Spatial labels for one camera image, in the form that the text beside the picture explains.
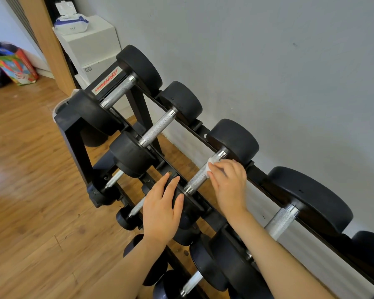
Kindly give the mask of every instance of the dumbbell rack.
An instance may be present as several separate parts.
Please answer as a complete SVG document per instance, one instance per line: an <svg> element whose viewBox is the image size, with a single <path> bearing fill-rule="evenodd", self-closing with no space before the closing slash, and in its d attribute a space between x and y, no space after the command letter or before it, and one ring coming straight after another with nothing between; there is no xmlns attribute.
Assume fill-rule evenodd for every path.
<svg viewBox="0 0 374 299"><path fill-rule="evenodd" d="M93 90L102 80L117 66L117 63L114 63L110 66L100 77L97 78L88 88L87 90ZM120 82L126 77L124 72L121 72L117 75L113 80L110 80L110 83L105 86L103 90L101 90L97 95L96 98L98 100L102 100L105 98ZM137 119L137 122L132 126L130 125L127 120L122 117L118 112L114 109L111 109L111 112L117 117L119 123L119 130L128 131L132 133L133 136L143 135L150 127L152 127L152 120L150 113L147 108L147 104L144 100L144 96L147 96L151 99L155 104L157 104L160 108L164 111L167 111L167 108L161 103L161 101L157 98L158 92L154 92L152 95L144 92L138 86L134 86L131 90L126 93L126 97L130 103L130 106L134 112L134 115ZM87 186L89 186L93 181L101 180L101 181L108 181L114 171L117 169L114 158L110 151L107 151L93 166L90 162L89 156L87 154L85 145L83 144L82 137L80 135L81 130L88 125L88 123L80 117L75 111L72 110L71 107L66 107L63 111L61 111L58 116L61 117L59 123L59 128L61 133L64 137L65 142L68 145L70 153L75 161L75 164L78 167L78 170ZM200 120L195 120L190 126L185 125L183 122L176 120L186 128L189 132L191 132L196 138L198 138L201 142L203 142L207 147L216 151L214 147L212 147L205 138L205 135L209 133L209 129L206 128ZM165 175L166 172L171 171L172 175L171 178L176 176L180 176L180 185L185 186L187 184L187 180L174 169L169 162L167 162L163 156L161 151L160 145L158 140L154 140L151 144L151 151L156 158L156 163L154 164L155 168L162 174ZM254 165L254 162L251 161L246 167L247 179L260 191L262 191L267 197L269 197L272 201L274 201L278 206L282 207L281 201L279 201L276 197L271 195L266 189L262 186L264 184L267 175L260 170L257 166ZM145 173L139 177L140 181L143 183L148 181L154 181L154 179L148 174ZM119 197L119 201L122 201L124 205L130 205L134 207L134 203L131 199L127 196L125 191L120 187L119 184L115 185L121 193ZM202 218L211 226L214 231L218 232L225 224L227 224L226 219L222 216L203 196L199 193L196 194L196 198L198 203L205 209L205 213ZM320 241L322 241L325 245L327 245L330 249L332 249L338 256L340 256L344 261L346 261L350 266L352 266L356 271L358 271L362 276L364 276L367 280L369 280L374 285L374 266L368 264L367 262L360 260L359 258L352 256L350 252L351 240L348 236L342 234L338 237L332 237L325 234L320 234L314 231L311 227L309 227L303 220L297 219L300 224L302 224L307 230L309 230L314 236L316 236ZM180 263L177 257L173 254L173 252L166 248L166 253L168 257L168 262L173 267L175 271L180 271L182 275L186 278L190 277L188 271L184 268L184 266ZM196 287L194 293L192 293L196 298L207 298L204 291Z"/></svg>

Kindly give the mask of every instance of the wooden floor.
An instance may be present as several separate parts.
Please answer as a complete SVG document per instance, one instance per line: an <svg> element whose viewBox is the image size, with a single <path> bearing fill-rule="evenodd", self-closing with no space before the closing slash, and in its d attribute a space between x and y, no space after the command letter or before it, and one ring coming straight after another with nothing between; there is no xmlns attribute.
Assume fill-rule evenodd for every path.
<svg viewBox="0 0 374 299"><path fill-rule="evenodd" d="M120 202L98 209L90 202L51 117L65 97L54 80L44 77L35 84L0 89L0 299L83 297L141 233L118 225L115 214L122 207ZM89 149L93 163L108 150L111 140ZM165 157L191 179L197 166L164 136L159 141ZM160 177L153 168L150 173ZM137 179L124 176L120 184L135 202L144 196ZM209 181L200 192L217 205ZM214 235L203 221L199 225ZM170 247L194 273L188 248L173 241ZM229 297L205 281L200 285L210 298ZM151 298L151 294L152 287L145 287L139 298Z"/></svg>

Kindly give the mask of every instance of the hand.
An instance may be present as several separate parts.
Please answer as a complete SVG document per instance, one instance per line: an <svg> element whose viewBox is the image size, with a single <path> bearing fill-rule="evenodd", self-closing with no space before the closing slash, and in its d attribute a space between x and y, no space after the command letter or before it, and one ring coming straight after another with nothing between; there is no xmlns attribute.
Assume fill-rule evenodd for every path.
<svg viewBox="0 0 374 299"><path fill-rule="evenodd" d="M212 172L208 171L208 175L226 219L230 221L247 212L244 167L235 160L223 159L219 163L209 163L209 168Z"/></svg>
<svg viewBox="0 0 374 299"><path fill-rule="evenodd" d="M180 194L172 209L172 200L180 176L175 177L164 187L169 179L166 173L152 187L143 205L144 239L157 242L162 249L176 234L179 227L181 211L183 210L183 194Z"/></svg>

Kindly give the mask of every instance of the left hand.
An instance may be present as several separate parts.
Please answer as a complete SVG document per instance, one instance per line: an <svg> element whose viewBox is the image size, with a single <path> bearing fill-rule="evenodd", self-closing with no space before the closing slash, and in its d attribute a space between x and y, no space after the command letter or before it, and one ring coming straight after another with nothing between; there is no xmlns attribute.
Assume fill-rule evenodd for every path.
<svg viewBox="0 0 374 299"><path fill-rule="evenodd" d="M155 241L163 248L176 234L184 201L183 194L180 194L172 209L172 200L180 177L175 177L164 191L168 179L169 173L166 173L156 182L143 206L144 239Z"/></svg>

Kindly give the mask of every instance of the white wipe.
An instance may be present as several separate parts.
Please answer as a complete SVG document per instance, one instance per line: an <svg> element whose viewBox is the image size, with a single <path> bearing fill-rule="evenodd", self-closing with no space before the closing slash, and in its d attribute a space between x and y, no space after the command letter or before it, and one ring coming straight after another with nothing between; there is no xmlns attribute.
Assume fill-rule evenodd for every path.
<svg viewBox="0 0 374 299"><path fill-rule="evenodd" d="M207 178L209 178L209 175L208 175L208 171L211 171L210 168L209 168L209 165L208 163L211 163L211 164L214 164L214 163L218 163L220 162L220 160L214 158L214 157L210 157L208 162L207 162L207 165L205 167L205 172L207 173Z"/></svg>

